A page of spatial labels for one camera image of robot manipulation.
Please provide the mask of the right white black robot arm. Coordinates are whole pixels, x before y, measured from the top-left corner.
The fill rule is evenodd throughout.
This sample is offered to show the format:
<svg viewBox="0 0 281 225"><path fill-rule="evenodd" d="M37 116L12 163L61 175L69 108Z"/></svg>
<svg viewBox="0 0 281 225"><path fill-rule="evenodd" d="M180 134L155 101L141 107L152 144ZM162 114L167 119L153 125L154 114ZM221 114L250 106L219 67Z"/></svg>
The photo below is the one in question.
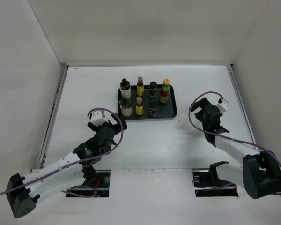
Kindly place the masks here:
<svg viewBox="0 0 281 225"><path fill-rule="evenodd" d="M239 166L220 161L209 166L208 184L219 187L222 182L242 186L253 199L268 195L281 195L281 162L275 154L257 144L227 136L229 131L221 125L220 118L228 110L223 97L214 105L203 96L190 105L189 113L201 123L199 129L214 147L233 157Z"/></svg>

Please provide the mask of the dark spice jar black lid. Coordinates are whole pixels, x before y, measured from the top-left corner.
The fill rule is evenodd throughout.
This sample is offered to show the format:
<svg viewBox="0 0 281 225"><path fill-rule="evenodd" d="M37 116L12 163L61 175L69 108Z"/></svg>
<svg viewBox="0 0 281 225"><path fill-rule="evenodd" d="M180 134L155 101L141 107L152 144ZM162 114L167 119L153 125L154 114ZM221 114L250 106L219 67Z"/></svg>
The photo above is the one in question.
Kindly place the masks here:
<svg viewBox="0 0 281 225"><path fill-rule="evenodd" d="M156 96L157 83L152 81L149 85L149 96L154 98Z"/></svg>

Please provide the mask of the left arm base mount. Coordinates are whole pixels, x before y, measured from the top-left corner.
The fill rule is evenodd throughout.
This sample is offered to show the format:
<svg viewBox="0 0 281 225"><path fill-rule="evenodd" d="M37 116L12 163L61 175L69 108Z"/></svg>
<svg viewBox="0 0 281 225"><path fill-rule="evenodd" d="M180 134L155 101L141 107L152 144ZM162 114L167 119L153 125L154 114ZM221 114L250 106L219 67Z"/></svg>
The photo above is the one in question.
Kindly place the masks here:
<svg viewBox="0 0 281 225"><path fill-rule="evenodd" d="M96 177L90 183L71 187L63 193L66 194L66 197L109 197L111 171L98 170L96 173Z"/></svg>

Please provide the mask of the clear shaker black grinder lid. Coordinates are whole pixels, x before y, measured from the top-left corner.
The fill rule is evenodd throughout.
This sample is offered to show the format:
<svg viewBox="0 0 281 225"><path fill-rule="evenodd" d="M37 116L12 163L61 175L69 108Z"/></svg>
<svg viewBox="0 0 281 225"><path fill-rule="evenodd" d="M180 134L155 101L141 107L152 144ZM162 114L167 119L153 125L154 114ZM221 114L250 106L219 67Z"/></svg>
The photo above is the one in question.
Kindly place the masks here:
<svg viewBox="0 0 281 225"><path fill-rule="evenodd" d="M119 100L120 110L124 117L129 117L132 115L132 102L130 98L123 97Z"/></svg>

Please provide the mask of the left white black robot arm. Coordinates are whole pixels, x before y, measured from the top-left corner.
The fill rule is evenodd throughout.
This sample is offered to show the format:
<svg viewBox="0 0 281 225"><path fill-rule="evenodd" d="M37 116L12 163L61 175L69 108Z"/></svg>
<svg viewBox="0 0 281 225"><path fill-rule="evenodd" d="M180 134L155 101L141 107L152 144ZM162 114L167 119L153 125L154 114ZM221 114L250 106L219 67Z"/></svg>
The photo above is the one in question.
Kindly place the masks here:
<svg viewBox="0 0 281 225"><path fill-rule="evenodd" d="M111 113L116 121L113 124L105 118L104 111L103 108L97 108L88 113L88 127L95 133L92 138L47 167L26 175L16 173L9 178L3 194L7 197L14 218L26 216L43 200L58 192L76 186L94 185L96 170L93 165L119 146L114 137L123 135L127 129L125 120L118 114Z"/></svg>

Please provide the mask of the yellow label brown bottle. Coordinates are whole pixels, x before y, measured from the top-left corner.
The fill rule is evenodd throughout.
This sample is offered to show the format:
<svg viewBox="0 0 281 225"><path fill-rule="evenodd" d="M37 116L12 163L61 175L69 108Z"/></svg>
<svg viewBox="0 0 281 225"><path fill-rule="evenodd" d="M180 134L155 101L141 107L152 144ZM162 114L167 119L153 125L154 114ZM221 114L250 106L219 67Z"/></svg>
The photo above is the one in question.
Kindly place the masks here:
<svg viewBox="0 0 281 225"><path fill-rule="evenodd" d="M142 116L144 114L144 107L142 102L142 97L138 96L136 98L136 114Z"/></svg>

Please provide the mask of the white powder shaker black lid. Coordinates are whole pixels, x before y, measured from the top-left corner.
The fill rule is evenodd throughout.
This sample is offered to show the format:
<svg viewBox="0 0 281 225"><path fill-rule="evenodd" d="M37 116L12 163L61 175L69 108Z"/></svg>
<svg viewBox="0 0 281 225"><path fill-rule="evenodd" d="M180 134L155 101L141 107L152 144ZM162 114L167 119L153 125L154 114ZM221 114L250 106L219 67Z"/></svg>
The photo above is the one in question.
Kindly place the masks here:
<svg viewBox="0 0 281 225"><path fill-rule="evenodd" d="M125 78L120 83L120 93L123 98L131 98L131 84Z"/></svg>

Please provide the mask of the red green chili sauce bottle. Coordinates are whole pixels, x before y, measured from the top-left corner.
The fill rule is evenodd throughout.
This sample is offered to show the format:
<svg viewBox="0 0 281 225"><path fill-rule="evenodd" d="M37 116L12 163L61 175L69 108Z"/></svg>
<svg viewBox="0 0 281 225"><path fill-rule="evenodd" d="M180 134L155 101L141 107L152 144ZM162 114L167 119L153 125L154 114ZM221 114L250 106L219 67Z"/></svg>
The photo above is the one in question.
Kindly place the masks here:
<svg viewBox="0 0 281 225"><path fill-rule="evenodd" d="M167 104L169 99L169 94L170 94L170 80L164 79L160 91L160 99L159 99L160 103Z"/></svg>

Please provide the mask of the yellow label bottle yellow cap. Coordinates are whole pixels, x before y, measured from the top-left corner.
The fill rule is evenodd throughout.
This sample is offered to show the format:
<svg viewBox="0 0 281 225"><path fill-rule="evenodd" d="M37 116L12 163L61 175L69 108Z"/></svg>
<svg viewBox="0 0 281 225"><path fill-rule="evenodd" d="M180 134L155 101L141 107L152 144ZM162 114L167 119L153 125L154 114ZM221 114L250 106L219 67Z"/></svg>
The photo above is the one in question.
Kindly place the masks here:
<svg viewBox="0 0 281 225"><path fill-rule="evenodd" d="M142 97L144 95L143 77L139 76L137 81L137 95Z"/></svg>

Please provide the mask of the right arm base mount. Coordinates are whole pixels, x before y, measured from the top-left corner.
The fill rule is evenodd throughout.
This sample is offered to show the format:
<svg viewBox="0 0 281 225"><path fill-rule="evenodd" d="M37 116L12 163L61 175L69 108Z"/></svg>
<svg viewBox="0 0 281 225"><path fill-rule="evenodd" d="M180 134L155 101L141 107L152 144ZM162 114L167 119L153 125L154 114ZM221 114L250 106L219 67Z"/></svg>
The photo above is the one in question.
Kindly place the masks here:
<svg viewBox="0 0 281 225"><path fill-rule="evenodd" d="M237 186L227 180L221 180L217 167L228 164L227 161L213 163L208 169L194 169L192 183L196 197L238 197Z"/></svg>

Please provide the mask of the small spice jar black lid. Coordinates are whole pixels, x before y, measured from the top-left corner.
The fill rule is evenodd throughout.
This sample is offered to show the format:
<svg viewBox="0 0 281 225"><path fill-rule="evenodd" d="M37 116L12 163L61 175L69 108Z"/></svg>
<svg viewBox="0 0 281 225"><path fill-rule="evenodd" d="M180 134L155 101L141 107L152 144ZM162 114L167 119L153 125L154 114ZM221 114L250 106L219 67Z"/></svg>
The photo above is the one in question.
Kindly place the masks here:
<svg viewBox="0 0 281 225"><path fill-rule="evenodd" d="M150 102L150 116L156 116L156 110L157 110L158 104L157 101L151 101Z"/></svg>

